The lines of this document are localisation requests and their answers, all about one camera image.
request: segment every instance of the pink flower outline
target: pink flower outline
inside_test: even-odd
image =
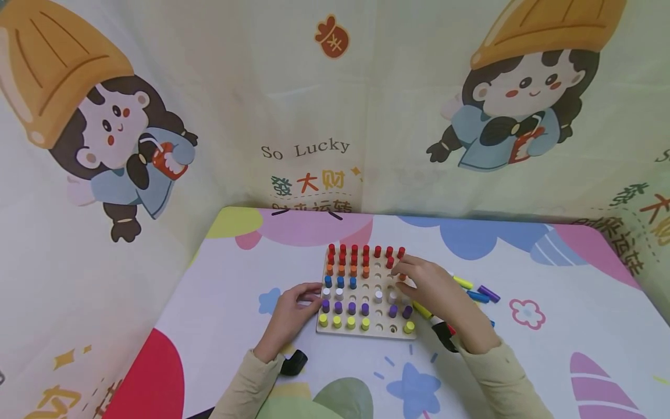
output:
[[[517,308],[515,307],[517,304],[520,304],[522,308]],[[509,308],[512,309],[512,318],[514,319],[515,322],[521,324],[522,326],[528,326],[530,329],[534,331],[538,331],[542,325],[547,321],[547,317],[540,311],[540,306],[538,303],[532,300],[517,300],[516,298],[514,300],[511,300],[509,302]],[[532,322],[529,319],[524,319],[522,318],[519,320],[519,313],[521,312],[522,309],[529,308],[533,311],[535,314],[539,314],[540,317],[536,322]]]

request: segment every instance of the table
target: table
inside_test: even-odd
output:
[[[226,207],[105,419],[204,419],[280,293],[318,281],[329,243],[404,246],[502,300],[482,304],[556,418],[660,418],[670,328],[604,238],[585,226]],[[317,334],[260,418],[490,418],[458,354],[415,341]]]

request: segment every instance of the blue outfit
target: blue outfit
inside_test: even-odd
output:
[[[193,162],[196,149],[186,138],[162,128],[149,127],[145,132],[154,137],[159,144],[171,143],[174,146],[172,157],[177,163],[185,166]],[[168,203],[174,181],[151,162],[147,165],[147,171],[149,187],[144,190],[136,187],[125,168],[100,173],[90,181],[93,196],[96,200],[109,204],[142,204],[151,218],[156,219]]]
[[[538,128],[543,127],[545,131],[529,145],[528,154],[530,156],[541,156],[558,143],[561,133],[558,118],[551,108],[545,109],[544,112],[545,116]],[[529,116],[515,119],[521,122]],[[472,105],[465,105],[454,114],[452,118],[454,132],[466,149],[458,167],[478,172],[492,172],[507,166],[517,137],[510,135],[496,145],[481,144],[479,139],[482,130],[490,120],[490,116]]]

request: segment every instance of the printed backdrop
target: printed backdrop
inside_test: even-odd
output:
[[[590,225],[670,318],[667,13],[0,0],[3,417],[100,416],[230,204]]]

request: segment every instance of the yellow hat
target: yellow hat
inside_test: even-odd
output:
[[[626,0],[511,0],[470,59],[473,70],[552,50],[600,52],[621,19]]]
[[[97,29],[49,0],[11,0],[0,10],[0,89],[28,139],[50,149],[95,84],[133,75]]]

